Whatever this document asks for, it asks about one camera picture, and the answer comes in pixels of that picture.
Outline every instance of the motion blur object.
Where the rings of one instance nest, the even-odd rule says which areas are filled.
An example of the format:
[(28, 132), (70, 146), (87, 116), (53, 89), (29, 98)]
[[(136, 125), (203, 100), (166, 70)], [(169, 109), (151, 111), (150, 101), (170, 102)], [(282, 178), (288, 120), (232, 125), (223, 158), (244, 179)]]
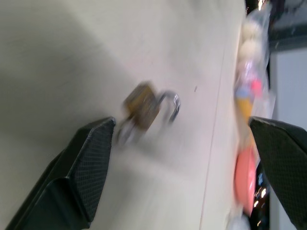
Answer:
[(120, 127), (118, 143), (124, 145), (133, 141), (137, 134), (146, 132), (159, 114), (160, 105), (165, 98), (172, 100), (175, 105), (169, 119), (169, 122), (172, 123), (180, 110), (179, 96), (172, 91), (165, 91), (155, 96), (148, 82), (139, 84), (124, 102), (129, 116)]
[(254, 205), (256, 182), (256, 163), (253, 148), (242, 150), (236, 161), (235, 191), (237, 200), (243, 205), (245, 213), (250, 216)]

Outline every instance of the pink plate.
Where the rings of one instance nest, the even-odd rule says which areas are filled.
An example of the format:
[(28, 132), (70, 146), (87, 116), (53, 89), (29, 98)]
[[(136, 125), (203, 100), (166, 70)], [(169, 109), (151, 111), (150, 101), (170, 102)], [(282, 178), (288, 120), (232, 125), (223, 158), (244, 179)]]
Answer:
[(256, 163), (253, 148), (248, 147), (239, 153), (236, 161), (235, 192), (246, 214), (251, 215), (254, 206), (256, 183)]

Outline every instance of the white ball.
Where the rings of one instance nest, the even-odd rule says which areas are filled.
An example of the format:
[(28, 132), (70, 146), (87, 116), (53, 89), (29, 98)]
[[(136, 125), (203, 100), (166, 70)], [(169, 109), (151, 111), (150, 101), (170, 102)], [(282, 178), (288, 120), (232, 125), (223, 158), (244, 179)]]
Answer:
[(261, 40), (262, 27), (255, 21), (246, 21), (242, 25), (243, 42), (249, 39)]
[(238, 60), (253, 60), (257, 63), (263, 59), (262, 44), (257, 40), (247, 40), (239, 48)]

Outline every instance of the white table surface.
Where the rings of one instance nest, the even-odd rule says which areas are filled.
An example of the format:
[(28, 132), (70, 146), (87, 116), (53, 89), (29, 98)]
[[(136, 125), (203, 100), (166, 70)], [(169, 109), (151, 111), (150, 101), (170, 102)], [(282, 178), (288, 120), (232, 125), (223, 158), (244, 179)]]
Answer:
[(0, 3), (0, 228), (77, 128), (125, 117), (141, 81), (176, 91), (137, 144), (113, 147), (92, 230), (225, 229), (236, 209), (233, 84), (242, 0)]

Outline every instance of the pink object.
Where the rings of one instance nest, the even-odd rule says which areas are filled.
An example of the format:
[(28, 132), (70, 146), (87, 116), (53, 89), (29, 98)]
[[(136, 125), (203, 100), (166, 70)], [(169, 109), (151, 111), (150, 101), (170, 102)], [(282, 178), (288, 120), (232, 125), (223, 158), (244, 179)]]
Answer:
[(235, 192), (237, 200), (243, 205), (246, 214), (251, 215), (254, 208), (256, 183), (256, 163), (252, 147), (239, 153), (235, 170)]
[(262, 96), (262, 82), (260, 80), (253, 80), (250, 84), (250, 89), (257, 97)]

